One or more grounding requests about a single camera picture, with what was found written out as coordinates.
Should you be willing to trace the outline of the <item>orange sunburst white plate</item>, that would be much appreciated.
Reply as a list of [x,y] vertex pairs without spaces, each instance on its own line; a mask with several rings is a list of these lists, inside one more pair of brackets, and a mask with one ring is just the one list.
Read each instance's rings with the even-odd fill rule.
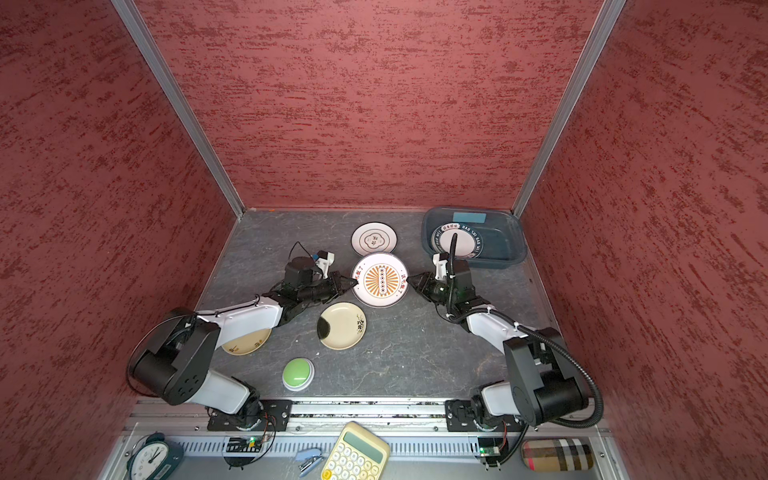
[[391,307],[402,300],[408,289],[405,264],[390,253],[374,253],[363,257],[353,268],[356,298],[373,308]]

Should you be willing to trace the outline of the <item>cream yellow plate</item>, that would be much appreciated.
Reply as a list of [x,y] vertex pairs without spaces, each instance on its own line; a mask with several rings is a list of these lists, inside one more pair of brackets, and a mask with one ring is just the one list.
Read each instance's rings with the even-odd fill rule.
[[316,332],[321,343],[336,351],[357,345],[365,335],[367,318],[363,310],[349,302],[336,303],[320,315]]

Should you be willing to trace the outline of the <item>white plate black line motif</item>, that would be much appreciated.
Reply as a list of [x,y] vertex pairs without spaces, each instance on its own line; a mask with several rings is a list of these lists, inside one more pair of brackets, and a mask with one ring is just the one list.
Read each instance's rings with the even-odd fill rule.
[[368,222],[355,229],[351,236],[353,250],[360,256],[391,253],[398,243],[396,231],[386,223]]

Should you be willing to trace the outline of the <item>green rim hao shi plate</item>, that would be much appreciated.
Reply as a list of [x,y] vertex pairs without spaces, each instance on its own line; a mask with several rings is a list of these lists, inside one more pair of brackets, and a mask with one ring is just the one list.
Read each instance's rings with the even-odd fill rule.
[[483,251],[484,244],[479,232],[462,223],[438,226],[430,236],[431,245],[437,252],[449,253],[453,240],[456,240],[457,258],[477,258]]

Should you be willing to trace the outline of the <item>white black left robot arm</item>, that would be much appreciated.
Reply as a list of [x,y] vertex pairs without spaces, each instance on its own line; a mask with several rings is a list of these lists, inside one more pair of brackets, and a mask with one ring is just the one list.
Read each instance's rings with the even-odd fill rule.
[[215,350],[282,327],[308,307],[352,290],[358,281],[333,271],[332,264],[327,251],[296,257],[286,265],[283,280],[253,300],[208,311],[172,311],[132,351],[128,385],[140,384],[172,406],[202,405],[250,429],[264,417],[259,394],[245,382],[212,370]]

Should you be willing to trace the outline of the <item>beige plate under left arm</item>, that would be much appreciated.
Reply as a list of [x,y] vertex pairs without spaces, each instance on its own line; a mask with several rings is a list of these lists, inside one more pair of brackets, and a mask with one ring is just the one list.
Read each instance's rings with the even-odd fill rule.
[[229,341],[221,346],[233,356],[249,355],[261,348],[271,336],[271,329],[263,329]]

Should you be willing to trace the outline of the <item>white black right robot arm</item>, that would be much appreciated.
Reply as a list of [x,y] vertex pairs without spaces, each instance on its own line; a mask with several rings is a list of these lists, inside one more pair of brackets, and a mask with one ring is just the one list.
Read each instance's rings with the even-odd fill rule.
[[507,379],[480,387],[469,401],[479,426],[491,428],[514,417],[528,426],[583,429],[602,420],[602,394],[562,345],[560,332],[525,326],[479,296],[466,261],[439,254],[434,273],[411,275],[407,283],[428,302],[443,306],[447,322],[504,355]]

